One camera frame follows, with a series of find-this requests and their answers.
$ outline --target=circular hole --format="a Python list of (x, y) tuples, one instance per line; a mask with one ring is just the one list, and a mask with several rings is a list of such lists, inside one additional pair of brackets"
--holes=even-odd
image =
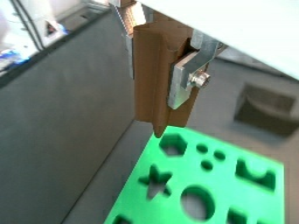
[(217, 160), (224, 160), (225, 159), (225, 155), (221, 151), (216, 150), (213, 152), (213, 157), (217, 159)]
[(200, 166), (205, 171), (211, 171), (212, 170), (212, 163), (207, 160), (203, 160), (200, 162)]
[(181, 206), (184, 212), (196, 221), (208, 220), (215, 213), (215, 204), (211, 194), (197, 186), (188, 187), (183, 191)]
[(204, 144), (197, 144), (196, 149), (200, 153), (208, 152), (208, 147)]

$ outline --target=star-shaped hole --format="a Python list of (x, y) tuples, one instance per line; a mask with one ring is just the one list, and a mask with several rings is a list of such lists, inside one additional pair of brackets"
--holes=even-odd
[(171, 179), (172, 174), (169, 172), (159, 172), (155, 165), (149, 168), (149, 175), (141, 177), (139, 182), (148, 186), (147, 188), (147, 198), (151, 200), (157, 193), (165, 196), (171, 196), (171, 190), (167, 187), (167, 182)]

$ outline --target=hexagonal hole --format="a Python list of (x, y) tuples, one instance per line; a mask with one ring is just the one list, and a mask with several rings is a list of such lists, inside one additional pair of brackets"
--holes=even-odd
[(187, 143), (179, 134), (165, 134), (159, 145), (168, 156), (183, 156), (187, 149)]

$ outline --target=metal bracket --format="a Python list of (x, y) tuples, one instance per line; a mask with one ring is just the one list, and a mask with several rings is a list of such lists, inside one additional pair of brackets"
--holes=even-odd
[(116, 14), (116, 19), (121, 27), (128, 55), (129, 77), (133, 79), (133, 27), (145, 23), (144, 9), (139, 2), (131, 0), (109, 0), (109, 7)]
[(172, 67), (172, 84), (168, 106), (177, 109), (189, 99), (192, 87), (204, 88), (209, 76), (203, 72), (205, 65), (225, 49), (225, 46), (200, 31), (193, 31), (191, 45), (197, 52), (191, 53)]

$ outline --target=dark gray wall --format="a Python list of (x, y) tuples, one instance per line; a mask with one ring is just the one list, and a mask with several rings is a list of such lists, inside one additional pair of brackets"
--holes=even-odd
[(107, 14), (0, 89), (1, 224), (61, 223), (133, 119), (132, 83)]

